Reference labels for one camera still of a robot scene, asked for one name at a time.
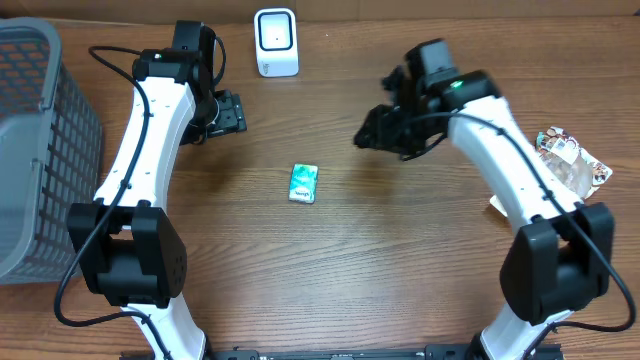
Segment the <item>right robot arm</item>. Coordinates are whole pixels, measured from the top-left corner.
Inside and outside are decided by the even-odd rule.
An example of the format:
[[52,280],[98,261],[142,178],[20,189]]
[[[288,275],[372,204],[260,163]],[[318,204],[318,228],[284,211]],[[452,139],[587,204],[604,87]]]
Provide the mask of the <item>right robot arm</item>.
[[558,359],[544,337],[609,287],[614,219],[562,184],[519,129],[484,71],[461,73],[445,41],[423,42],[383,82],[354,142],[412,160],[449,140],[501,202],[514,242],[500,271],[497,318],[467,345],[429,345],[429,359]]

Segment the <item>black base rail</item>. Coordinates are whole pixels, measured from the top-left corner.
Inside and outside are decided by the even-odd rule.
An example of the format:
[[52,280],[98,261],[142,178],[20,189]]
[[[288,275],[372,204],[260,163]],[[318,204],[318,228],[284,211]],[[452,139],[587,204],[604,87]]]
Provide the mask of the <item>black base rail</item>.
[[266,352],[231,350],[207,352],[206,360],[465,360],[472,356],[468,345],[428,345],[424,349],[378,349],[325,352]]

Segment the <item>green tissue pack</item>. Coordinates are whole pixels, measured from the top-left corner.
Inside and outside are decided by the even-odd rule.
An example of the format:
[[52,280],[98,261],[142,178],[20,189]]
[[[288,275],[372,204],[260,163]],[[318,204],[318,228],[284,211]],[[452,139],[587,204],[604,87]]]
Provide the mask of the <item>green tissue pack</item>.
[[295,164],[293,166],[288,194],[290,201],[306,204],[315,202],[318,170],[316,165]]

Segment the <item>white barcode scanner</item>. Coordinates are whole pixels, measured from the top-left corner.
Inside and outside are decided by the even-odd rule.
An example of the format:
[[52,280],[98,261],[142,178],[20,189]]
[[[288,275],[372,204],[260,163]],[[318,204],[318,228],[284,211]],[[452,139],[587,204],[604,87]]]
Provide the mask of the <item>white barcode scanner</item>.
[[299,73],[296,16],[289,8],[264,8],[254,16],[254,38],[259,74],[266,78]]

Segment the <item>grey plastic mesh basket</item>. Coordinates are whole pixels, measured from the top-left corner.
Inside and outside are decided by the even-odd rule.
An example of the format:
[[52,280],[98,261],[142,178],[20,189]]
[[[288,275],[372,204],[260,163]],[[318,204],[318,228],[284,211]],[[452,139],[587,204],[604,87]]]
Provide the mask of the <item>grey plastic mesh basket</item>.
[[56,282],[75,251],[66,217],[92,201],[102,124],[41,19],[1,22],[1,282]]

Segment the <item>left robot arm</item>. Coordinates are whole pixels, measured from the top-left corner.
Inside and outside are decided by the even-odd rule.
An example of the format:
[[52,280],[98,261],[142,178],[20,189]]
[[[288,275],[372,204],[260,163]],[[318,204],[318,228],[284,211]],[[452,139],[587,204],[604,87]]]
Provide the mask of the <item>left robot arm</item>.
[[65,317],[66,274],[55,316],[71,327],[130,317],[151,347],[150,359],[214,356],[183,295],[187,253],[167,216],[167,199],[181,146],[247,129],[239,96],[217,87],[224,69],[214,65],[215,52],[223,47],[204,23],[179,21],[170,47],[136,52],[123,75],[134,98],[114,163],[93,200],[72,204],[67,216],[76,252],[70,268],[118,310],[89,320]]

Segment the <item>beige clear pouch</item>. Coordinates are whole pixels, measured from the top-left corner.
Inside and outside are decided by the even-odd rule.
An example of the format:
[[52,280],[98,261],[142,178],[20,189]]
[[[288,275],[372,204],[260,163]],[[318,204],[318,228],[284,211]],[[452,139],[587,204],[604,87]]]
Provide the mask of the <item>beige clear pouch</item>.
[[539,216],[575,211],[612,175],[566,130],[550,127],[530,143],[513,122],[497,132],[482,126],[480,152],[471,155],[494,195],[490,203],[515,227]]

